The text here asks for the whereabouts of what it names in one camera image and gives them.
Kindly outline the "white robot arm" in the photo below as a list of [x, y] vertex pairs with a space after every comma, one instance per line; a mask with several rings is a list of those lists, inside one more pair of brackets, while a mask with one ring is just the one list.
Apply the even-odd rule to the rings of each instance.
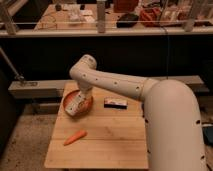
[[84, 55], [69, 74], [82, 95], [99, 87], [143, 103], [149, 171], [207, 171], [200, 109], [186, 84], [96, 67], [95, 58]]

